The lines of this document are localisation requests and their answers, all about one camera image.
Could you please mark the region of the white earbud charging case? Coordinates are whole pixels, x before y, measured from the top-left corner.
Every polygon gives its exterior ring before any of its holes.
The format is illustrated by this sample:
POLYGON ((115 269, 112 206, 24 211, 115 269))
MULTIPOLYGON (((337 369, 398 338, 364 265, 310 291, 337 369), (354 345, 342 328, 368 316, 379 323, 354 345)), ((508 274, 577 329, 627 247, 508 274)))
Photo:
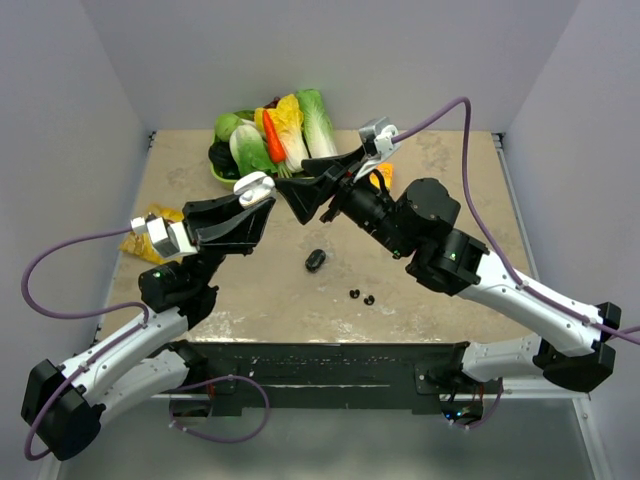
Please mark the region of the white earbud charging case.
POLYGON ((240 205, 247 209, 268 198, 274 189, 274 179, 264 172, 256 171, 240 178, 233 186, 233 194, 240 205))

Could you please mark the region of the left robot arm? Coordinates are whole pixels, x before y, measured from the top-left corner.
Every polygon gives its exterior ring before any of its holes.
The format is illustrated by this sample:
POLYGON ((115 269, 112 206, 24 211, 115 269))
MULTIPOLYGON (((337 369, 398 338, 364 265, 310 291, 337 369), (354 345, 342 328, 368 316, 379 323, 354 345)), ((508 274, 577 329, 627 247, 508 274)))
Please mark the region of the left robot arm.
POLYGON ((143 272, 138 315, 84 352, 29 373, 21 416, 29 425, 24 455, 37 460, 32 442, 60 461, 86 449, 113 417, 147 398, 180 387, 200 390, 207 368, 189 352, 170 346, 209 316, 218 289, 210 281, 229 255, 249 255, 258 245, 275 205, 272 195, 227 195, 195 201, 179 222, 148 215, 124 233, 149 235, 165 263, 143 272))

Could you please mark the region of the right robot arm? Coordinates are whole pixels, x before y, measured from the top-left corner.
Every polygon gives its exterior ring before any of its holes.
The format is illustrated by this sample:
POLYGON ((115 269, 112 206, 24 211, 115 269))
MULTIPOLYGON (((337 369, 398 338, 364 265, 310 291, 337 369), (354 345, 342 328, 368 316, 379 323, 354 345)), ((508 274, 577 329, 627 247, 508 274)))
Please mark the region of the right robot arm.
POLYGON ((584 304, 518 272, 510 273, 480 240, 455 228, 460 204, 435 178, 412 181, 397 199, 384 186, 357 178, 363 149, 307 160, 306 177, 279 179, 282 194, 301 224, 321 205, 324 222, 344 214, 396 259, 407 257, 409 275, 428 290, 488 307, 530 330, 494 343, 462 343, 434 382, 459 393, 499 378, 542 376, 566 390, 589 393, 614 370, 608 345, 620 325, 616 305, 584 304))

